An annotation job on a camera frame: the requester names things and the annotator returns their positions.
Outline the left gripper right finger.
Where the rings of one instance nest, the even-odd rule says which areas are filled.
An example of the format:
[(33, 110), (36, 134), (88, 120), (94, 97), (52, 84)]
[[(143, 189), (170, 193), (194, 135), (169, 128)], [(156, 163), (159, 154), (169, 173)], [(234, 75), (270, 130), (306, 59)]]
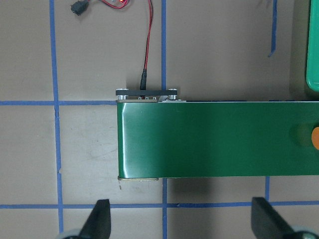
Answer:
[(257, 239), (290, 239), (293, 228), (263, 197), (253, 197), (251, 205), (251, 229)]

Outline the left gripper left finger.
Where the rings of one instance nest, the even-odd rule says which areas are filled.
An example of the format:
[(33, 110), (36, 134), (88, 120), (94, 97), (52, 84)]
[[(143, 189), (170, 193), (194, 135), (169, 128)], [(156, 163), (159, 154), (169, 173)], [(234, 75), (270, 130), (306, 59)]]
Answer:
[(109, 199), (98, 200), (82, 227), (80, 239), (108, 239), (111, 234)]

